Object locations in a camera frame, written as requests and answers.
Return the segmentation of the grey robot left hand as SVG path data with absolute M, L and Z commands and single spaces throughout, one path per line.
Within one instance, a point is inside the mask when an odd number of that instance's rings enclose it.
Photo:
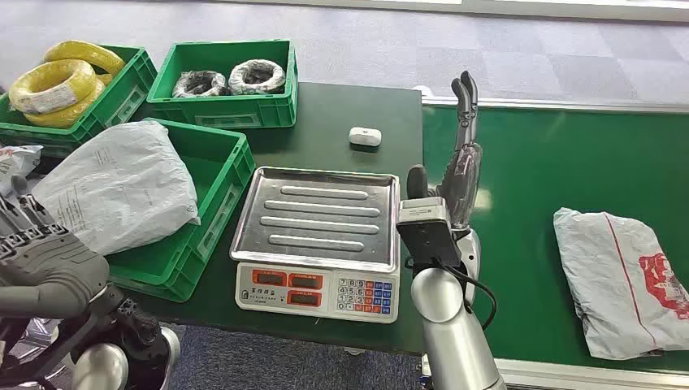
M 1 197 L 1 316 L 69 319 L 85 311 L 106 287 L 110 268 L 77 236 L 56 222 L 11 177 L 15 201 Z

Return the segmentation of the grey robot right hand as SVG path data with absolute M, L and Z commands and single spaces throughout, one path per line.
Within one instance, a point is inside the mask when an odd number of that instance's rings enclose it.
M 444 170 L 441 183 L 435 188 L 428 186 L 427 172 L 422 164 L 412 166 L 407 175 L 407 195 L 410 199 L 442 197 L 448 208 L 452 229 L 460 232 L 469 228 L 478 192 L 482 148 L 476 141 L 478 88 L 474 78 L 465 70 L 453 79 L 451 88 L 457 97 L 453 155 Z

